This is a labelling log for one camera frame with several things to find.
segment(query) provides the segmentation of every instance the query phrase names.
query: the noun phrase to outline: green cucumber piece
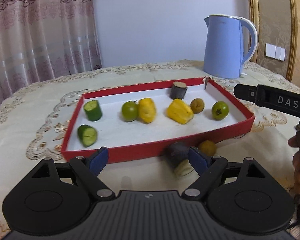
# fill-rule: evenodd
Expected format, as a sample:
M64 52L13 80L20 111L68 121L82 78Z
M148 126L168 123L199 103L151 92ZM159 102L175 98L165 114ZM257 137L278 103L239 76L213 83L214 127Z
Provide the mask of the green cucumber piece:
M93 127L83 124L78 130L78 137L84 147L89 147L97 141L98 132Z
M85 103L83 109L89 121L98 121L102 117L98 100L91 100L88 103Z

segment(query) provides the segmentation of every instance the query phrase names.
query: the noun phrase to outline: blue electric kettle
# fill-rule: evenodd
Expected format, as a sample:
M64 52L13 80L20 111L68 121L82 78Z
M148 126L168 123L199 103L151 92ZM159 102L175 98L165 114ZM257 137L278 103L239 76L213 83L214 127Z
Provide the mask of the blue electric kettle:
M238 78L258 45L258 35L252 21L237 16L211 14L204 21L208 27L203 71L221 78ZM242 27L251 35L251 47L243 55Z

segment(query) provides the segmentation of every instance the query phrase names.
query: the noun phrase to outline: red tray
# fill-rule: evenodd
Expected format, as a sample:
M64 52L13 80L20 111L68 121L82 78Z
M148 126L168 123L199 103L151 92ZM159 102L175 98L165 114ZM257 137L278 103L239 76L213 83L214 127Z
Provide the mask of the red tray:
M171 103L170 88L176 80L137 84L117 87L83 94L74 110L69 123L61 154L69 161L76 156L90 156L101 146L109 149L109 163L132 161L159 156L165 147L175 141L183 141L188 146L198 146L204 140L215 143L250 132L254 115L232 94L220 85L208 79L207 86L203 78L178 80L188 86L184 101L200 97L205 101L205 109L187 124L181 125L165 116L165 109ZM139 121L125 122L121 117L121 106L126 101L135 101L151 97L157 107L156 119L150 124ZM103 116L96 122L87 120L82 106L97 98ZM221 121L211 117L211 107L216 101L225 101L229 105L228 116ZM98 130L97 142L84 148L76 135L77 128L88 124Z

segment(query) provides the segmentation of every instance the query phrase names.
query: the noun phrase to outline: cucumber slice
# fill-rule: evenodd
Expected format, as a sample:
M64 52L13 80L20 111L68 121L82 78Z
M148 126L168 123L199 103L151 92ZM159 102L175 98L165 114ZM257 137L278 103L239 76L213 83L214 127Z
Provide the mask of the cucumber slice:
M183 160L174 170L174 174L177 177L185 176L193 171L194 168L189 163L188 159Z
M78 137L84 147L89 147L97 141L98 132L93 127L83 124L78 130Z
M98 121L102 117L98 100L91 100L88 103L85 103L83 109L89 121Z

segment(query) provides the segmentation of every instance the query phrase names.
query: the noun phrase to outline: small brown fruit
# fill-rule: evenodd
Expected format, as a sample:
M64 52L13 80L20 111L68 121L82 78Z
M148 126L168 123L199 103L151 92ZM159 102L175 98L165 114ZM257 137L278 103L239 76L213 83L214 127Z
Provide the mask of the small brown fruit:
M201 98L193 99L191 101L190 107L194 114L201 113L204 109L204 101Z

